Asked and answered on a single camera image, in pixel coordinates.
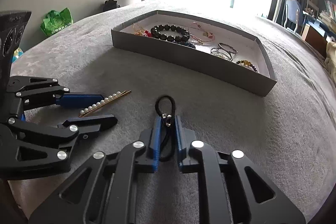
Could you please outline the black bag on floor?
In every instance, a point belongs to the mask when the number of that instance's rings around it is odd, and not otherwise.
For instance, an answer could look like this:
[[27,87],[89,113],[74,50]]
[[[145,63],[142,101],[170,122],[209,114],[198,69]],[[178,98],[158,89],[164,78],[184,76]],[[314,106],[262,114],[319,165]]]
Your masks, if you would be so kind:
[[104,2],[103,7],[102,7],[102,11],[106,12],[106,11],[114,10],[114,9],[117,9],[117,8],[120,8],[120,5],[117,3],[117,1],[115,1],[115,0],[106,0]]

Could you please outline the blue desk chair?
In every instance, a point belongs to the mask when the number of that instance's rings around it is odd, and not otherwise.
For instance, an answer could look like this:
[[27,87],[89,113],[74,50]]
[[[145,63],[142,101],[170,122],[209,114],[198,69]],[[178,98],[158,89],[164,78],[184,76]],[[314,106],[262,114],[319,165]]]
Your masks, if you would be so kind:
[[[294,24],[292,30],[288,23]],[[294,34],[298,34],[299,28],[302,28],[304,23],[303,10],[297,0],[286,0],[285,2],[285,21],[283,27]]]

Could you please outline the green plastic bag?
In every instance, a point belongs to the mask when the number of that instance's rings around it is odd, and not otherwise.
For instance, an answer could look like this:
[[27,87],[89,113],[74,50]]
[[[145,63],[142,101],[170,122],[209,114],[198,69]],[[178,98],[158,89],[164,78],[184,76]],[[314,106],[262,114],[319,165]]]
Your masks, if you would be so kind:
[[50,37],[57,32],[67,28],[72,25],[74,20],[72,18],[70,9],[67,7],[62,11],[58,12],[55,10],[49,11],[41,24],[41,30],[45,36]]

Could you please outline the pearl hair clip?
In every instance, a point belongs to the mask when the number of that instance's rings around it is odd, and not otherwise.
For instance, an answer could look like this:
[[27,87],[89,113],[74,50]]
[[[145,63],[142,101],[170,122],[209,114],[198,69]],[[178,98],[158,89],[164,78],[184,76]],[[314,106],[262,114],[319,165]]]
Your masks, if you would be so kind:
[[123,96],[126,96],[131,93],[131,90],[125,90],[123,92],[117,91],[116,93],[113,93],[112,95],[109,95],[108,97],[104,98],[103,100],[96,102],[95,104],[92,104],[82,110],[80,110],[79,117],[84,118],[85,116],[88,116],[89,114],[101,109],[105,105],[112,103],[118,99],[120,99]]

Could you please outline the blue desk with books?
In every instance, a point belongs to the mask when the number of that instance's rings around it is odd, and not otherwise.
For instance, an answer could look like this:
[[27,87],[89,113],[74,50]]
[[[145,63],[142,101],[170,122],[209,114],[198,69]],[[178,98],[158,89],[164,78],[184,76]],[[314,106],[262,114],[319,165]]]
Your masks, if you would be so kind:
[[303,9],[301,38],[326,58],[328,42],[335,42],[335,3],[326,0],[326,10],[319,10],[313,0]]

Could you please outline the beige blanket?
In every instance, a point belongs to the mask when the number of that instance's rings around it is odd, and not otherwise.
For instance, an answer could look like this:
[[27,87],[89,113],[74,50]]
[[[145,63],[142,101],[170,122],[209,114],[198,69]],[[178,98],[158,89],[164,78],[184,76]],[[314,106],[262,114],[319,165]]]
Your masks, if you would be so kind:
[[325,65],[330,73],[331,78],[336,80],[336,43],[328,42],[326,46]]

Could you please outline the grey jewelry tray box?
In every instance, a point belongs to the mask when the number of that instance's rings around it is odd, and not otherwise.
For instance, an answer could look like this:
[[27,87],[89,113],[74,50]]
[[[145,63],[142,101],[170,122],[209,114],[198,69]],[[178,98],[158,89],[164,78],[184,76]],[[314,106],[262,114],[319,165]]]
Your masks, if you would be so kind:
[[[201,37],[203,31],[213,32],[211,42],[195,48],[135,34],[136,28],[151,29],[159,24],[174,24]],[[115,48],[154,57],[215,77],[258,96],[264,97],[277,83],[272,63],[259,38],[213,20],[193,15],[156,10],[127,20],[111,30]],[[210,53],[219,47],[232,54],[227,61]]]

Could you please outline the grey bed cover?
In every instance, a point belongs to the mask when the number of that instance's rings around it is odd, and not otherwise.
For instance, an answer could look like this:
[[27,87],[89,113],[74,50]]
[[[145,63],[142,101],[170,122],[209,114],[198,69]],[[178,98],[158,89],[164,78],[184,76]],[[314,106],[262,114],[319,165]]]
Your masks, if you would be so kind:
[[[240,28],[262,42],[277,83],[266,97],[189,69],[116,49],[110,31],[166,10]],[[153,124],[156,99],[175,99],[183,125],[216,150],[242,150],[311,220],[335,186],[335,84],[307,44],[273,22],[199,0],[152,0],[90,16],[24,53],[13,75],[58,79],[79,93],[130,94],[103,108],[116,127],[82,141],[76,169],[94,152],[113,153]]]

